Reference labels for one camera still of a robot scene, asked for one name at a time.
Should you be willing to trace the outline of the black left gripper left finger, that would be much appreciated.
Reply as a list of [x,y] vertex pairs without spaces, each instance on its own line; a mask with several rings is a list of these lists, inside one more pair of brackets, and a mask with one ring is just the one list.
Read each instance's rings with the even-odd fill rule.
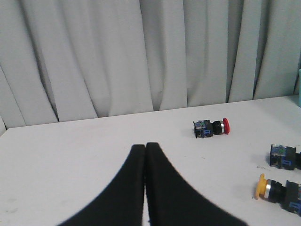
[[62,226],[141,226],[145,145],[133,145],[107,187]]

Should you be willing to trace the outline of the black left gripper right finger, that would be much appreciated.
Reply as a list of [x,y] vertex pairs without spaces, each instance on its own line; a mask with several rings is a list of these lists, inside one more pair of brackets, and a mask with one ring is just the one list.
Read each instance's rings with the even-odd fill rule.
[[146,145],[145,182],[152,226],[246,225],[246,222],[219,208],[189,185],[158,143]]

